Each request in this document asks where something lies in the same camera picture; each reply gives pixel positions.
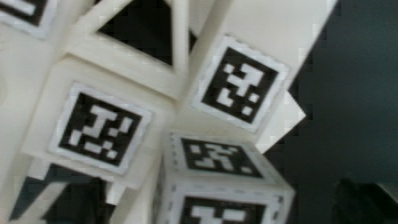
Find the black pattern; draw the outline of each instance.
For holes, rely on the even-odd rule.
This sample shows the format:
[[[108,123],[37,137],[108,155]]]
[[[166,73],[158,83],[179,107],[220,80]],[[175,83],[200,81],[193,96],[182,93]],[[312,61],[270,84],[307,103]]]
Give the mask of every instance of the black pattern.
[[[184,138],[181,143],[190,169],[262,178],[241,146]]]
[[[115,115],[115,119],[102,119],[92,114],[92,108],[106,110]],[[99,120],[104,120],[102,126],[97,126],[97,136],[88,135],[83,130],[94,128]],[[131,121],[126,131],[120,131],[124,121]],[[136,137],[136,127],[140,124],[142,116],[122,110],[115,105],[108,104],[83,93],[78,94],[78,100],[71,112],[65,131],[58,143],[58,147],[78,153],[81,156],[90,157],[110,165],[117,166],[124,153],[127,150],[131,139]],[[72,133],[79,133],[79,140],[72,144]],[[87,150],[85,144],[101,146],[99,152]]]
[[[261,204],[186,197],[179,224],[261,224],[264,211]]]
[[[49,0],[17,0],[26,2],[33,6],[33,13],[26,14],[21,9],[10,7],[5,3],[0,2],[0,11],[12,15],[19,20],[23,20],[33,26],[39,26],[40,19],[44,15],[46,4]]]
[[[248,84],[245,91],[241,91],[236,83],[243,84],[254,73],[248,74],[243,67],[261,73],[257,83]],[[277,71],[232,48],[227,48],[200,101],[246,123],[254,121],[275,77]],[[222,91],[229,91],[229,104],[218,101]]]

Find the dark background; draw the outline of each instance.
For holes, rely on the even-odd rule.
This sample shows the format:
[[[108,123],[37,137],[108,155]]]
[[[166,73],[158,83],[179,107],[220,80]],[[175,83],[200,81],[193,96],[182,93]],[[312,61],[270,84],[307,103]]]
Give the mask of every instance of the dark background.
[[[333,186],[398,183],[398,1],[342,0],[291,87],[307,119],[266,152],[296,190],[289,224],[328,224]]]

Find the white cardboard structure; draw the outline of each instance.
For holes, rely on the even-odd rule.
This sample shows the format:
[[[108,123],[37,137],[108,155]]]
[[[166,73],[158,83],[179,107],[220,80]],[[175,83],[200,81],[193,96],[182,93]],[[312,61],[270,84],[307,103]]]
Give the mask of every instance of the white cardboard structure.
[[[0,23],[0,223],[7,223],[30,158],[19,153],[24,131],[49,66],[58,58],[69,26],[92,1],[60,1],[49,31],[37,39]]]
[[[67,42],[67,48],[63,52],[71,52],[72,55],[81,57],[85,60],[95,62],[95,64],[113,71],[124,78],[140,80],[140,84],[154,89],[154,92],[177,99],[186,91],[186,85],[182,83],[191,82],[195,77],[182,76],[186,71],[186,44],[174,44],[175,54],[174,61],[175,67],[166,68],[159,63],[156,66],[147,66],[152,61],[142,54],[124,51],[122,48],[108,41],[108,39],[95,39],[90,37],[92,31],[99,24],[97,15],[104,15],[101,18],[108,18],[115,12],[106,8],[118,8],[126,4],[126,0],[102,0],[95,5],[95,10],[88,11],[88,14],[78,21],[71,32],[71,39]],[[207,9],[213,2],[206,2],[202,7],[202,15],[207,13]],[[49,66],[56,60],[58,51],[62,47],[62,40],[65,37],[65,27],[71,24],[76,16],[87,9],[90,1],[60,1],[58,2],[58,13],[53,20],[53,30],[47,32],[44,41],[33,39],[24,33],[14,30],[7,25],[0,24],[0,136],[7,141],[0,141],[1,158],[0,158],[0,222],[7,222],[7,217],[12,209],[14,200],[19,193],[21,182],[28,173],[30,158],[19,153],[19,144],[24,136],[24,130],[28,128],[30,116],[33,113],[35,102],[42,89],[44,78],[49,70]],[[170,3],[174,6],[174,23],[179,21],[179,25],[174,30],[174,37],[179,43],[186,43],[186,1],[174,0]],[[270,55],[277,61],[289,67],[287,79],[278,91],[278,97],[273,100],[271,110],[264,121],[262,132],[252,139],[259,148],[264,152],[275,141],[284,136],[286,132],[293,128],[294,124],[303,118],[300,107],[293,101],[293,98],[286,92],[293,76],[300,69],[300,65],[305,59],[305,55],[310,50],[314,39],[326,21],[328,13],[335,4],[335,0],[316,1],[316,0],[270,0],[270,1],[239,1],[239,0],[218,0],[214,7],[211,8],[209,17],[202,16],[198,22],[190,22],[193,33],[200,35],[202,44],[195,46],[191,58],[195,61],[204,61],[209,57],[204,46],[214,47],[216,38],[223,33],[232,35],[254,48],[255,50]],[[117,64],[106,64],[106,58],[95,55],[95,49],[99,45],[83,44],[85,37],[97,43],[106,53],[113,53],[111,60]],[[26,57],[26,49],[30,55],[40,55],[40,57]],[[200,65],[190,62],[190,71],[197,74]],[[147,79],[143,74],[156,74],[156,79]],[[175,128],[190,130],[191,123],[179,123]],[[206,135],[223,135],[227,125],[222,129],[202,129]],[[152,165],[152,171],[147,175],[145,182],[142,185],[140,192],[126,191],[126,197],[120,198],[120,202],[111,217],[113,223],[129,223],[131,220],[136,223],[145,224],[150,218],[150,196],[154,188],[156,178],[156,162]]]

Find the white frame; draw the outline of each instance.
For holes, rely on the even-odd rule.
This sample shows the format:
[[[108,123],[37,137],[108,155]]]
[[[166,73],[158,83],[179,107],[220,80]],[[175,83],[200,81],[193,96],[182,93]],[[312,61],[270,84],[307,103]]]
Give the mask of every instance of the white frame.
[[[198,141],[209,141],[209,142],[214,142],[214,143],[220,143],[220,144],[239,146],[243,148],[246,157],[250,158],[250,161],[252,161],[252,165],[257,168],[257,172],[259,172],[262,177],[261,178],[259,177],[250,177],[250,176],[238,176],[236,177],[234,174],[207,172],[204,170],[191,170],[188,168],[188,165],[186,165],[181,138],[198,140]],[[266,171],[268,165],[257,159],[257,156],[262,156],[262,155],[259,154],[257,149],[254,149],[246,143],[229,141],[225,139],[218,139],[218,138],[211,138],[211,137],[200,137],[200,136],[188,135],[188,134],[182,135],[179,133],[170,134],[170,143],[172,143],[170,148],[172,148],[172,151],[174,151],[174,153],[170,153],[170,154],[174,155],[174,161],[177,162],[177,164],[174,164],[174,165],[175,165],[175,169],[181,172],[188,173],[191,176],[222,176],[222,178],[227,178],[227,179],[236,179],[238,178],[238,179],[245,179],[250,182],[261,182],[264,184],[275,184],[273,175]]]
[[[225,112],[216,110],[213,107],[209,107],[200,102],[227,47],[230,47],[243,55],[246,55],[252,58],[252,60],[255,60],[266,67],[270,67],[277,71],[275,81],[270,86],[262,104],[261,104],[257,114],[254,117],[254,121],[250,124],[246,122],[243,122],[239,119],[236,119]],[[261,123],[262,123],[262,119],[266,117],[271,100],[273,100],[273,97],[277,96],[277,92],[282,87],[282,82],[284,82],[284,79],[287,76],[289,69],[287,69],[287,66],[280,62],[277,62],[270,56],[266,56],[259,51],[255,51],[246,46],[246,44],[243,44],[229,35],[223,36],[222,41],[216,46],[216,50],[211,55],[213,55],[213,57],[211,57],[211,59],[207,59],[207,62],[202,64],[202,68],[198,71],[200,81],[198,81],[198,86],[197,86],[197,93],[193,95],[191,106],[202,112],[211,114],[216,118],[220,118],[223,121],[232,123],[238,127],[241,127],[246,131],[255,133]]]
[[[131,113],[134,113],[142,116],[142,120],[140,120],[138,127],[136,127],[136,132],[133,135],[133,139],[129,141],[124,158],[122,158],[118,166],[111,166],[104,162],[94,160],[88,157],[83,157],[79,154],[76,154],[74,152],[71,152],[69,150],[65,150],[58,147],[58,142],[62,139],[62,134],[63,134],[63,130],[65,130],[67,122],[69,122],[69,116],[72,113],[72,108],[74,108],[74,104],[76,104],[76,100],[78,100],[76,96],[79,93],[85,93],[90,97],[99,99],[102,102],[106,102],[113,106],[122,107],[122,109],[126,111],[129,111]],[[69,159],[79,161],[81,163],[95,166],[99,169],[104,169],[117,174],[124,174],[124,172],[127,170],[127,164],[131,161],[133,153],[136,151],[142,136],[145,133],[147,125],[150,122],[150,117],[152,117],[152,112],[149,110],[140,108],[133,103],[122,101],[118,98],[115,98],[111,95],[108,95],[104,92],[101,92],[95,89],[92,89],[90,87],[87,87],[83,84],[74,82],[74,84],[71,86],[69,98],[67,98],[65,105],[63,105],[60,119],[56,122],[56,129],[53,132],[47,151],[53,152],[55,154],[65,156]]]
[[[220,187],[220,190],[216,192],[216,188],[213,186],[207,187],[206,184],[197,185],[197,183],[182,183],[181,186],[175,187],[175,191],[170,193],[172,207],[174,207],[174,211],[177,211],[177,214],[166,215],[166,214],[172,214],[172,212],[165,211],[165,209],[161,208],[161,213],[165,215],[163,217],[168,217],[168,222],[179,223],[184,197],[197,197],[197,198],[204,198],[211,200],[236,201],[236,203],[241,202],[241,203],[261,204],[262,202],[262,205],[266,206],[266,208],[264,208],[264,217],[262,217],[261,224],[275,224],[278,220],[271,221],[271,215],[275,212],[282,210],[282,206],[284,206],[284,204],[280,205],[277,201],[278,199],[277,191],[270,191],[270,193],[259,192],[259,194],[254,192],[245,192],[243,196],[236,194],[236,191],[241,191],[239,187],[232,187],[232,186]]]
[[[177,99],[188,71],[188,1],[172,0],[170,4],[172,66],[118,40],[97,33],[97,29],[131,1],[102,0],[95,4],[74,25],[65,52],[88,60],[172,99]]]
[[[39,26],[35,27],[21,19],[17,19],[10,14],[0,11],[0,21],[7,23],[17,30],[26,32],[33,37],[44,39],[51,29],[51,21],[55,17],[58,0],[47,0],[42,19]]]

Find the white cube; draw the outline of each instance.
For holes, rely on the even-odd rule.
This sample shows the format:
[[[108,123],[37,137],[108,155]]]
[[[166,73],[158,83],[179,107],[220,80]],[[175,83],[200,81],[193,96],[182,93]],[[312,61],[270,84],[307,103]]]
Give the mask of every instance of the white cube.
[[[250,143],[170,133],[154,223],[284,223],[293,189]]]
[[[138,189],[174,114],[165,96],[65,58],[47,77],[23,152]]]

